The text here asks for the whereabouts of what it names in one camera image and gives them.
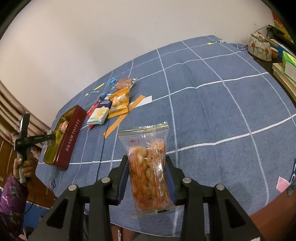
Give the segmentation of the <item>purple sleeve forearm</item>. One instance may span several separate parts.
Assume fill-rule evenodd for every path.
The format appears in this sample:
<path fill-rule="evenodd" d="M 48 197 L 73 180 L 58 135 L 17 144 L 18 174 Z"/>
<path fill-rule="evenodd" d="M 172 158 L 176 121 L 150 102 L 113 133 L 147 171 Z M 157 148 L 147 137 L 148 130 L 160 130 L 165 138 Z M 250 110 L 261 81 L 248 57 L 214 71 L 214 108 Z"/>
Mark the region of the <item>purple sleeve forearm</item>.
<path fill-rule="evenodd" d="M 28 193 L 27 187 L 11 173 L 1 194 L 1 240 L 23 240 L 19 236 Z"/>

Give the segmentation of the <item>person left hand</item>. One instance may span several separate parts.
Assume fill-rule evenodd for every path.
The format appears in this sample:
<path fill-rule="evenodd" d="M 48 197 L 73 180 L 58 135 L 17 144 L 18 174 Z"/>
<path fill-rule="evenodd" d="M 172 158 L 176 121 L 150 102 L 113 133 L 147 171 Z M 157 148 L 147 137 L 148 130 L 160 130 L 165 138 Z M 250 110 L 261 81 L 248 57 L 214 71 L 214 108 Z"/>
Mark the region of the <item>person left hand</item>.
<path fill-rule="evenodd" d="M 16 158 L 13 169 L 14 178 L 20 182 L 20 172 L 22 172 L 25 177 L 31 178 L 35 174 L 34 162 L 34 155 L 32 152 L 29 153 L 26 161 L 23 161 L 21 158 Z"/>

